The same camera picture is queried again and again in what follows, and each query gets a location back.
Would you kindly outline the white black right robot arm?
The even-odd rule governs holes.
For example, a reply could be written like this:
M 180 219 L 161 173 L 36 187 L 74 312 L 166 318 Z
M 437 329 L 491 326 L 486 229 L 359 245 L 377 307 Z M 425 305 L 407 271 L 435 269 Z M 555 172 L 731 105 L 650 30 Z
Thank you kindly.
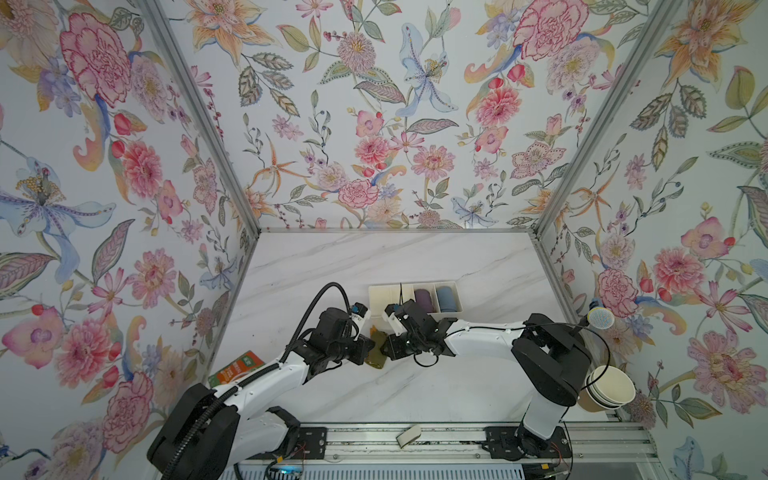
M 390 360 L 429 354 L 437 359 L 482 357 L 516 362 L 535 395 L 518 428 L 522 440 L 548 442 L 586 384 L 593 357 L 582 327 L 533 313 L 523 322 L 492 326 L 457 318 L 436 320 L 414 300 L 385 307 L 393 333 L 381 352 Z

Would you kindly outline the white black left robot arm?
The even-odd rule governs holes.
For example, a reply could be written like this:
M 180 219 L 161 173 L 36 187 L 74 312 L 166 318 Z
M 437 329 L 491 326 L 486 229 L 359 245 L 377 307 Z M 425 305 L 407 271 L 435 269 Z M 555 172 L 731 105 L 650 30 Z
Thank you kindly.
M 277 399 L 322 373 L 363 364 L 375 345 L 361 333 L 369 317 L 361 303 L 348 311 L 328 308 L 315 328 L 291 342 L 286 357 L 228 384 L 192 385 L 151 443 L 149 463 L 163 479 L 217 479 L 255 455 L 288 455 L 301 423 Z

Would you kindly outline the green striped sock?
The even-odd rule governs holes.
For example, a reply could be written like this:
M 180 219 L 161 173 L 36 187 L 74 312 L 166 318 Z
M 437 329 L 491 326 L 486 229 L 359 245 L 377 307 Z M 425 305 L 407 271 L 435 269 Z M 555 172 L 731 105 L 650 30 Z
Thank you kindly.
M 382 347 L 387 341 L 388 335 L 378 330 L 375 326 L 370 328 L 370 339 L 374 342 L 374 347 L 368 353 L 365 363 L 375 369 L 383 369 L 387 356 L 382 352 Z

